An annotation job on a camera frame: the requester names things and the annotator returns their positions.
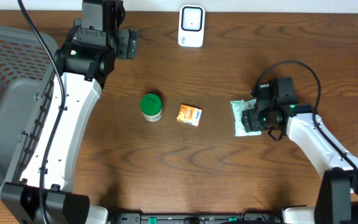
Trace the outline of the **orange tissue pack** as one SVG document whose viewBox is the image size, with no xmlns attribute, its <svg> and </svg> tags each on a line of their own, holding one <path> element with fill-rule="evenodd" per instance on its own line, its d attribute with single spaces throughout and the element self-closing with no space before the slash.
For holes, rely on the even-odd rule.
<svg viewBox="0 0 358 224">
<path fill-rule="evenodd" d="M 200 108 L 181 105 L 178 112 L 177 121 L 198 127 L 200 125 L 202 112 L 203 110 Z"/>
</svg>

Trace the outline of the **grey plastic shopping basket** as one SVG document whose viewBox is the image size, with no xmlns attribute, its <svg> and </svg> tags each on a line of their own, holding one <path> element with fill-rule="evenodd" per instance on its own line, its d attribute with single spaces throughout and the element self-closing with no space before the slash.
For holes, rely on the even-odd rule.
<svg viewBox="0 0 358 224">
<path fill-rule="evenodd" d="M 32 31 L 0 26 L 0 198 L 34 156 L 50 108 L 53 67 Z"/>
</svg>

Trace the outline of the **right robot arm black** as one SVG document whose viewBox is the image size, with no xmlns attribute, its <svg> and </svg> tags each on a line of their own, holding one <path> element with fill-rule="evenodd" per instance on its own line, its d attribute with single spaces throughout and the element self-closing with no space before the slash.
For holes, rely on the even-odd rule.
<svg viewBox="0 0 358 224">
<path fill-rule="evenodd" d="M 246 132 L 279 131 L 306 155 L 321 177 L 313 207 L 282 209 L 282 223 L 358 223 L 358 158 L 327 129 L 311 105 L 302 105 L 291 78 L 257 83 L 251 91 L 255 108 L 242 113 Z"/>
</svg>

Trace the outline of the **black mounting rail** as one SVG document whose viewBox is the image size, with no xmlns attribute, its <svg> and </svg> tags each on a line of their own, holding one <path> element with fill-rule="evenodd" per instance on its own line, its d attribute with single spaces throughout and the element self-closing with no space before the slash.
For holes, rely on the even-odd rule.
<svg viewBox="0 0 358 224">
<path fill-rule="evenodd" d="M 244 212 L 236 214 L 139 214 L 117 213 L 110 214 L 107 220 L 110 224 L 220 224 L 220 223 L 284 223 L 283 218 L 275 213 Z"/>
</svg>

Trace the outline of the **green lid white jar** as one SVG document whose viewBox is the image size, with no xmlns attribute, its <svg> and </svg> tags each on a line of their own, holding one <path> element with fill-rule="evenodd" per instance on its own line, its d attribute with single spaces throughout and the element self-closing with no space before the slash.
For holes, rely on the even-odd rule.
<svg viewBox="0 0 358 224">
<path fill-rule="evenodd" d="M 155 94 L 143 96 L 140 102 L 140 109 L 143 117 L 150 122 L 156 122 L 163 116 L 162 101 Z"/>
</svg>

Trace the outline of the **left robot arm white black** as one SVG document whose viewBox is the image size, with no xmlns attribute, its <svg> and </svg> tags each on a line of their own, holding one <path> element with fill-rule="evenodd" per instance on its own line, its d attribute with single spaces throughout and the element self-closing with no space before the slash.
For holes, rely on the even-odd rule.
<svg viewBox="0 0 358 224">
<path fill-rule="evenodd" d="M 136 30 L 122 30 L 122 1 L 83 1 L 64 44 L 50 55 L 53 93 L 34 153 L 1 200 L 20 223 L 113 223 L 105 207 L 75 194 L 75 169 L 89 116 L 116 60 L 135 58 Z"/>
</svg>

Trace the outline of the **mint green wet wipes pack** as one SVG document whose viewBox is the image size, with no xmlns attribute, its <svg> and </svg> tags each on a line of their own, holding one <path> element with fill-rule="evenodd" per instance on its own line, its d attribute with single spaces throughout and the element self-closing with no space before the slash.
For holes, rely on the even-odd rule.
<svg viewBox="0 0 358 224">
<path fill-rule="evenodd" d="M 256 104 L 256 100 L 231 101 L 232 112 L 234 115 L 235 137 L 258 136 L 262 134 L 261 131 L 246 132 L 245 126 L 242 123 L 242 112 L 246 110 L 254 109 L 255 104 Z"/>
</svg>

